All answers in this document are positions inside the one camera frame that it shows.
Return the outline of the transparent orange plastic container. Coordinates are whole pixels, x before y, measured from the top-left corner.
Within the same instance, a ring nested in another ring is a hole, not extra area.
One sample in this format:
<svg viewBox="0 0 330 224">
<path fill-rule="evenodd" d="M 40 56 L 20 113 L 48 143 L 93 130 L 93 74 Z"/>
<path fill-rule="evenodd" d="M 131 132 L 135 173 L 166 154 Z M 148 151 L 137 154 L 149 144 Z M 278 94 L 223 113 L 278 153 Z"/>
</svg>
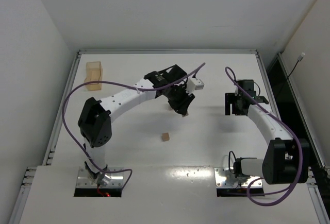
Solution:
<svg viewBox="0 0 330 224">
<path fill-rule="evenodd" d="M 100 61 L 86 63 L 86 78 L 84 83 L 90 81 L 102 81 L 103 68 Z M 91 83 L 86 85 L 88 91 L 99 91 L 102 89 L 102 83 Z"/>
</svg>

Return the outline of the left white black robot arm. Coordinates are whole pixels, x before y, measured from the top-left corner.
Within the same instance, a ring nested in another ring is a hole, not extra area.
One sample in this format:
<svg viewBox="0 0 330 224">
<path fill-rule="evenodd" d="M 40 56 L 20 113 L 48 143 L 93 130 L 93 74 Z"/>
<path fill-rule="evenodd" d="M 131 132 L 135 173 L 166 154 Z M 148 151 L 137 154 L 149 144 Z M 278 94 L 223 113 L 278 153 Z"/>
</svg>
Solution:
<svg viewBox="0 0 330 224">
<path fill-rule="evenodd" d="M 107 170 L 105 151 L 102 149 L 112 137 L 112 123 L 122 114 L 137 105 L 165 96 L 170 107 L 185 116 L 194 100 L 193 92 L 201 83 L 196 78 L 188 78 L 180 84 L 186 72 L 178 65 L 169 70 L 153 71 L 140 79 L 132 89 L 123 90 L 115 95 L 96 100 L 86 100 L 78 120 L 80 133 L 84 137 L 84 149 L 91 158 L 85 168 L 94 181 L 102 178 L 101 170 Z"/>
</svg>

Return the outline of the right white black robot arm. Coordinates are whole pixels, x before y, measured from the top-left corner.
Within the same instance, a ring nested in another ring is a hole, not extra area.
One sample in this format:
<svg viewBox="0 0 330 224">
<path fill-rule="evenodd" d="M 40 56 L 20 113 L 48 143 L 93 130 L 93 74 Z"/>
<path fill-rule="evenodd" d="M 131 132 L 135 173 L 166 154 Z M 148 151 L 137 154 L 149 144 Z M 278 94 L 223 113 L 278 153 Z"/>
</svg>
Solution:
<svg viewBox="0 0 330 224">
<path fill-rule="evenodd" d="M 238 80 L 234 93 L 225 93 L 225 114 L 247 116 L 258 128 L 268 148 L 263 159 L 236 158 L 236 178 L 262 177 L 268 184 L 292 183 L 298 173 L 299 149 L 293 135 L 273 115 L 268 100 L 257 96 L 253 80 Z"/>
</svg>

